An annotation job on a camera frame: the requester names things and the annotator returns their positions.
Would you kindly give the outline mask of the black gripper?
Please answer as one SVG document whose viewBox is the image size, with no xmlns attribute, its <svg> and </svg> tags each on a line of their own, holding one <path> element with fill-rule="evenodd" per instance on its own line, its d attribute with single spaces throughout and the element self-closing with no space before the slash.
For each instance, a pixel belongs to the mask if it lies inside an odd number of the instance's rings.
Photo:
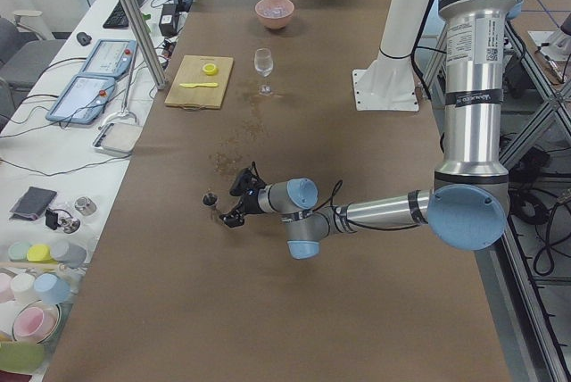
<svg viewBox="0 0 571 382">
<path fill-rule="evenodd" d="M 262 214 L 263 210 L 258 203 L 258 196 L 266 185 L 254 162 L 249 167 L 240 170 L 229 190 L 229 194 L 239 197 L 239 201 L 229 212 L 221 213 L 219 219 L 228 227 L 240 227 L 244 225 L 245 215 Z M 211 205 L 211 210 L 220 212 L 216 204 Z"/>
</svg>

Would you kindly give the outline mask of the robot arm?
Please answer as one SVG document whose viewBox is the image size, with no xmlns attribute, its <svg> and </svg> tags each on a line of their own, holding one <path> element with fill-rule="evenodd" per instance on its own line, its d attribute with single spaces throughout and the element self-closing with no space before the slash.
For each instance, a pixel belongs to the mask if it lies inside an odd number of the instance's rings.
<svg viewBox="0 0 571 382">
<path fill-rule="evenodd" d="M 434 186 L 365 203 L 320 202 L 309 179 L 268 184 L 254 167 L 230 188 L 237 204 L 220 215 L 235 228 L 248 215 L 276 213 L 295 259 L 316 256 L 323 239 L 358 229 L 427 225 L 446 244 L 481 250 L 504 233 L 508 173 L 499 160 L 505 22 L 522 0 L 392 0 L 377 58 L 356 70 L 353 93 L 368 109 L 405 111 L 414 102 L 413 52 L 432 4 L 445 21 L 443 161 Z"/>
</svg>

